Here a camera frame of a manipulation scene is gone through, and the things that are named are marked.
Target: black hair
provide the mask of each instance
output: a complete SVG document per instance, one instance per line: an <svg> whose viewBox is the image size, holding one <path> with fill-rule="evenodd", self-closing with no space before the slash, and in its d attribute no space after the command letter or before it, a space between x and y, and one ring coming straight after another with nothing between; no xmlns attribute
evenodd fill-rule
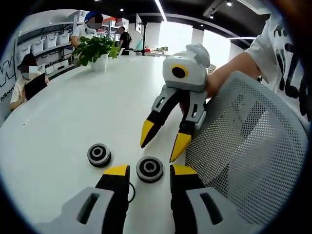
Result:
<svg viewBox="0 0 312 234"><path fill-rule="evenodd" d="M97 13L96 15L92 16L92 18L96 18L95 22L96 23L102 23L103 22L103 15L100 13Z"/></svg>
<svg viewBox="0 0 312 234"><path fill-rule="evenodd" d="M37 66L35 56L32 53L25 55L20 65L21 66Z"/></svg>

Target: mesh chair back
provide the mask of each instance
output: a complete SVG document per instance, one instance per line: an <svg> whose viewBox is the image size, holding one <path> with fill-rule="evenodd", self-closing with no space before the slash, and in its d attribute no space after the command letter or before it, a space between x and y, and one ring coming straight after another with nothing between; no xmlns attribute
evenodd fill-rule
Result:
<svg viewBox="0 0 312 234"><path fill-rule="evenodd" d="M234 72L206 106L186 165L254 224L267 224L290 195L304 163L307 134L267 87Z"/></svg>

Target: laptop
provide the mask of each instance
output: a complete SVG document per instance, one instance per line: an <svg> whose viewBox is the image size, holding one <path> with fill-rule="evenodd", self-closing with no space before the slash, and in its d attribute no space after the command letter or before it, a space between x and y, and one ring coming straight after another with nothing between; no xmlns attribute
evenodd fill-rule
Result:
<svg viewBox="0 0 312 234"><path fill-rule="evenodd" d="M46 86L47 84L45 83L45 73L42 73L40 76L25 84L26 99L30 100L34 95L39 93Z"/></svg>

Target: black shirt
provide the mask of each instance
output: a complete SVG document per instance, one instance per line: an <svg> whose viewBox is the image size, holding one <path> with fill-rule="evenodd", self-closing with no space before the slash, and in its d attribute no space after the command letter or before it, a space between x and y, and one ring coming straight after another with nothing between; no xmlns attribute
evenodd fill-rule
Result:
<svg viewBox="0 0 312 234"><path fill-rule="evenodd" d="M132 38L131 38L129 33L123 32L123 34L120 35L120 40L123 40L121 48L125 48L125 49L130 48L130 42L131 42Z"/></svg>

